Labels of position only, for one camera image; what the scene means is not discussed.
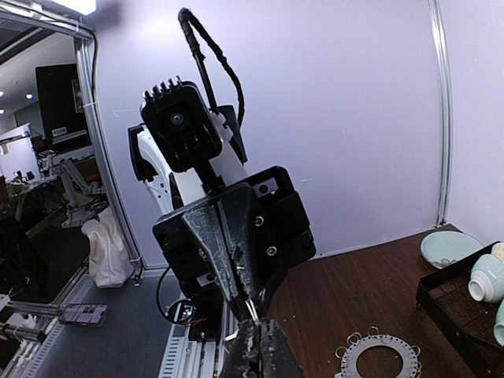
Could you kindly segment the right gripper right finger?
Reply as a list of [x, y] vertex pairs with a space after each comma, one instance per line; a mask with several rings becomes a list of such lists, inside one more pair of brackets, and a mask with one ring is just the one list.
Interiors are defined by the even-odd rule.
[[303, 377], [302, 368], [295, 360], [287, 338], [277, 321], [261, 321], [259, 350], [263, 377]]

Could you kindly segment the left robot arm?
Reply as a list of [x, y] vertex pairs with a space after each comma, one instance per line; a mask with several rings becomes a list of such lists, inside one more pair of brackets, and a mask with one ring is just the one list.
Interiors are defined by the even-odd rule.
[[263, 317], [288, 271], [315, 254], [309, 218], [288, 171], [249, 175], [235, 131], [202, 127], [161, 149], [166, 135], [128, 131], [132, 165], [160, 216], [154, 238], [184, 295], [204, 317], [228, 305]]

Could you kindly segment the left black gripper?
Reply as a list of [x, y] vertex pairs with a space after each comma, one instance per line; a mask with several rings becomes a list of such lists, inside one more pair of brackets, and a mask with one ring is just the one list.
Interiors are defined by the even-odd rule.
[[191, 299], [223, 295], [250, 319], [287, 271], [316, 252], [302, 200], [288, 171], [273, 166], [161, 217], [155, 239]]

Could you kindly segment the grey perforated keyring disc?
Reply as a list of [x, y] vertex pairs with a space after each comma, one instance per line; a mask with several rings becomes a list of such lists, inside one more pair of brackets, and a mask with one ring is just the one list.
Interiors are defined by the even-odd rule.
[[395, 377], [421, 377], [421, 349], [404, 339], [383, 333], [377, 326], [371, 326], [367, 332], [353, 332], [342, 346], [334, 352], [339, 361], [339, 371], [333, 377], [364, 377], [364, 363], [371, 358], [395, 358], [392, 372]]

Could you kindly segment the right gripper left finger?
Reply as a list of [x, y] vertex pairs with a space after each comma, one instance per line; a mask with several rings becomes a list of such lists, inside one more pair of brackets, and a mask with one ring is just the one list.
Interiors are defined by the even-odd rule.
[[219, 377], [259, 377], [260, 328], [249, 319], [239, 323], [238, 333]]

